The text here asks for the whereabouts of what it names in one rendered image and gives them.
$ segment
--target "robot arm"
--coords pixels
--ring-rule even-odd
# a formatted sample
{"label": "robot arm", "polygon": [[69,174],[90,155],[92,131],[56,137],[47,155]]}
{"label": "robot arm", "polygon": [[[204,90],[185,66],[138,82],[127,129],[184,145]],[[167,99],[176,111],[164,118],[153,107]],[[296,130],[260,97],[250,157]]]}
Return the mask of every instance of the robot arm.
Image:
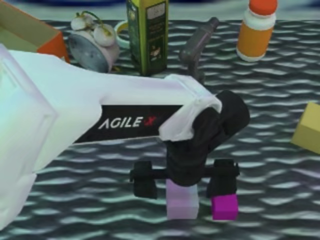
{"label": "robot arm", "polygon": [[[3,45],[0,56],[0,229],[21,211],[36,172],[72,144],[159,136],[171,159],[165,175],[190,186],[199,181],[197,173],[183,184],[192,159],[200,160],[195,165],[204,174],[208,150],[249,122],[238,96],[213,96],[188,76],[97,73]],[[237,118],[240,124],[233,126]]]}

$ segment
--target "green label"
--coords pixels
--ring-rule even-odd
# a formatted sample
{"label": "green label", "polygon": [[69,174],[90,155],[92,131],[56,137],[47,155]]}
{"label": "green label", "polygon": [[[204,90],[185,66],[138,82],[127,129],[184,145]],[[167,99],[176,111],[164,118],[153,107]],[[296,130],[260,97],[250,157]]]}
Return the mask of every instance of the green label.
{"label": "green label", "polygon": [[147,69],[158,72],[167,66],[166,54],[166,2],[146,9]]}
{"label": "green label", "polygon": [[128,34],[130,39],[130,51],[133,64],[141,65],[139,11],[131,0],[126,1],[126,13],[128,18]]}

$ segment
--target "yellow block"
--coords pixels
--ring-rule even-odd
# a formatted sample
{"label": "yellow block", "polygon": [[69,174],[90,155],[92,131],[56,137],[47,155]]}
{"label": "yellow block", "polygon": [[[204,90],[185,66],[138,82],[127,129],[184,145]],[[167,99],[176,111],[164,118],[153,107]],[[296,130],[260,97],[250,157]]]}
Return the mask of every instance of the yellow block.
{"label": "yellow block", "polygon": [[313,102],[307,104],[291,143],[320,154],[320,105]]}

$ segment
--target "green stem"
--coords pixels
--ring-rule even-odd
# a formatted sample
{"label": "green stem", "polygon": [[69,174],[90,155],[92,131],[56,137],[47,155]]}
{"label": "green stem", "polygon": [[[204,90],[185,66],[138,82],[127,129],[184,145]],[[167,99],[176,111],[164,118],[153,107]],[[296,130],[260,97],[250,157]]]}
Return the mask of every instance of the green stem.
{"label": "green stem", "polygon": [[93,12],[90,12],[90,11],[83,11],[81,13],[81,16],[83,16],[84,14],[89,14],[91,16],[93,16],[94,18],[96,18],[98,20],[98,22],[100,23],[102,29],[104,30],[104,32],[108,35],[108,36],[111,36],[111,32],[104,26],[104,23],[102,22],[102,20],[97,16],[95,15]]}

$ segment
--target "gray spray nozzle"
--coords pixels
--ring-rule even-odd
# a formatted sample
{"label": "gray spray nozzle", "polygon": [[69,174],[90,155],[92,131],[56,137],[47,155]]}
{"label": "gray spray nozzle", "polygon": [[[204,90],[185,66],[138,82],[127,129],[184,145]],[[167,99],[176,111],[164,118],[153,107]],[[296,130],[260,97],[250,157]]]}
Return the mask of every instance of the gray spray nozzle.
{"label": "gray spray nozzle", "polygon": [[205,75],[198,71],[199,59],[218,25],[219,20],[216,17],[210,18],[208,22],[198,27],[179,52],[180,61],[188,66],[188,74],[201,83]]}

